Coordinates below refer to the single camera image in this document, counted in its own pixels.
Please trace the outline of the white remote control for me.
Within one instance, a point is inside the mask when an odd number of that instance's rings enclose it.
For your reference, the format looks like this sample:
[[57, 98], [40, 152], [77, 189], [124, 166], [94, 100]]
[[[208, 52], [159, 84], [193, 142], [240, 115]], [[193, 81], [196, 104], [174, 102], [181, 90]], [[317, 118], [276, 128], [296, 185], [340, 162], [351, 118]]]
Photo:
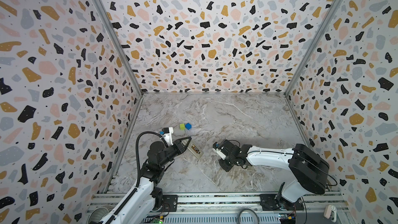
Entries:
[[203, 155], [203, 150], [201, 150], [195, 143], [192, 141], [189, 142], [188, 151], [190, 151], [198, 160], [201, 159]]

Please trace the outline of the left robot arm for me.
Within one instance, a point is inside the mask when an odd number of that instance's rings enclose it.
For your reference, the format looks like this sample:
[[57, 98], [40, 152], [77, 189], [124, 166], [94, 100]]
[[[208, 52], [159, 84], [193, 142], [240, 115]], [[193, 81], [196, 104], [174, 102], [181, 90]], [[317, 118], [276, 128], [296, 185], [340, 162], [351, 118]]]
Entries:
[[138, 136], [136, 144], [145, 134], [154, 134], [160, 140], [150, 145], [147, 152], [148, 158], [143, 164], [140, 164], [140, 157], [136, 155], [137, 180], [135, 185], [109, 213], [100, 220], [91, 220], [89, 223], [140, 224], [151, 211], [161, 207], [163, 191], [157, 185], [164, 175], [166, 165], [172, 163], [177, 156], [182, 155], [188, 149], [192, 137], [177, 139], [172, 145], [169, 145], [160, 134], [146, 131]]

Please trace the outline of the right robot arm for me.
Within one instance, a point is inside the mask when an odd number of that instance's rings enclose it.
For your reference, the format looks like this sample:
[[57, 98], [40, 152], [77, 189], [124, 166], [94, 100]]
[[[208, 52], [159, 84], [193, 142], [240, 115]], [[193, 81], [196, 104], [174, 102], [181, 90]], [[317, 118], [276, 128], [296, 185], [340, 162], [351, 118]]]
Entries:
[[329, 164], [303, 144], [293, 148], [268, 149], [252, 145], [235, 145], [230, 140], [215, 142], [213, 150], [220, 156], [219, 164], [229, 172], [234, 166], [247, 169], [267, 166], [286, 170], [294, 176], [282, 183], [278, 194], [268, 203], [268, 209], [288, 209], [306, 194], [323, 195], [328, 187]]

